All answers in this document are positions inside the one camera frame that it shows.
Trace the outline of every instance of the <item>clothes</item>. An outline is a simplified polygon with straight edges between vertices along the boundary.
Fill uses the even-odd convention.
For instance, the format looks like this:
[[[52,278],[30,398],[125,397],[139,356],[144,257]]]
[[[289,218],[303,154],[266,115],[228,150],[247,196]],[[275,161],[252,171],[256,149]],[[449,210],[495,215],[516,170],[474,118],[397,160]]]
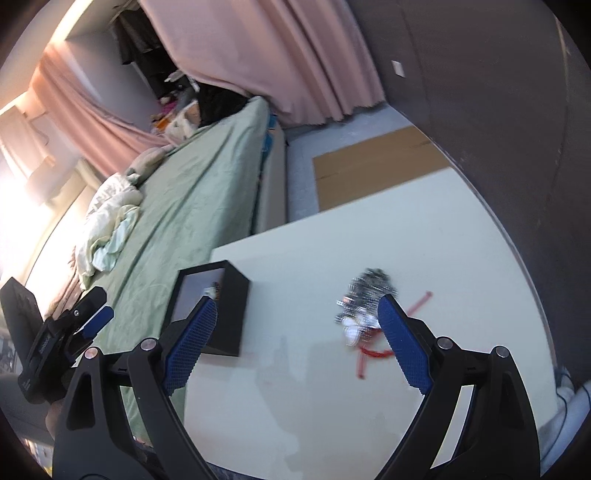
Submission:
[[[239,93],[207,83],[197,83],[199,85],[197,101],[201,116],[199,127],[206,127],[234,115],[248,103],[248,98]]]
[[[162,46],[154,27],[142,9],[123,10],[113,23],[121,63],[135,62],[144,74],[157,98],[170,93],[171,83],[165,82],[177,66]]]

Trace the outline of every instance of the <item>sunlight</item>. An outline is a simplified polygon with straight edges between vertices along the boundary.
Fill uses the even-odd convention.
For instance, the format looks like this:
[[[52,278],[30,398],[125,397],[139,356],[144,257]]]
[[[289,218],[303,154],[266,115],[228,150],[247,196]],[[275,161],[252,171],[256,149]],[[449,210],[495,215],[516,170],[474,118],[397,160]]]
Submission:
[[[64,41],[76,25],[82,14],[86,11],[93,0],[74,0],[74,3],[61,19],[55,32],[51,36],[50,43]]]

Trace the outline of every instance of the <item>cable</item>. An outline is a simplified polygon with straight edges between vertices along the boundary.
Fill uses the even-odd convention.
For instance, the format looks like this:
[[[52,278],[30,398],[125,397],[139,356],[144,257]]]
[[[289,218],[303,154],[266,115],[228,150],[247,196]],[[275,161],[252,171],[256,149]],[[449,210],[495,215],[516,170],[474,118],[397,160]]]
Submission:
[[[560,433],[562,432],[562,429],[564,428],[564,424],[566,423],[566,416],[569,414],[569,405],[568,405],[567,401],[558,392],[556,392],[556,394],[564,402],[564,418],[562,419],[562,425],[560,426],[560,430],[558,430],[558,435],[556,436],[556,438],[552,442],[552,445],[550,446],[550,448],[548,449],[548,451],[546,452],[546,454],[540,459],[540,463],[542,463],[544,460],[546,460],[546,457],[552,451],[552,449],[554,448],[554,445],[556,445],[556,442],[558,442],[558,438],[560,437]]]

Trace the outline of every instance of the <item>floor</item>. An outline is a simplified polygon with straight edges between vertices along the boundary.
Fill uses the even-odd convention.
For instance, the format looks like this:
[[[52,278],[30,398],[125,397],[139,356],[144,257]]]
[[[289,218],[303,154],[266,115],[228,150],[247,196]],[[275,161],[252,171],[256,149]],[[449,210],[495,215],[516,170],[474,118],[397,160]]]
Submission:
[[[387,103],[363,109],[343,122],[323,127],[296,127],[285,131],[287,148],[287,215],[290,222],[318,213],[313,158],[369,138],[411,125]]]

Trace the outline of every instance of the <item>brown wall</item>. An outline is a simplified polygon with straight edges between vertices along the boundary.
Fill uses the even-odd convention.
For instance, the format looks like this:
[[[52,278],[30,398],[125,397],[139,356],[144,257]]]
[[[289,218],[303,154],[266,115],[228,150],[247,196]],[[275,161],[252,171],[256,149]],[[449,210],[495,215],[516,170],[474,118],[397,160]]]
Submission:
[[[588,380],[591,70],[569,34],[541,0],[348,1],[389,102],[495,212],[540,294],[558,361]]]

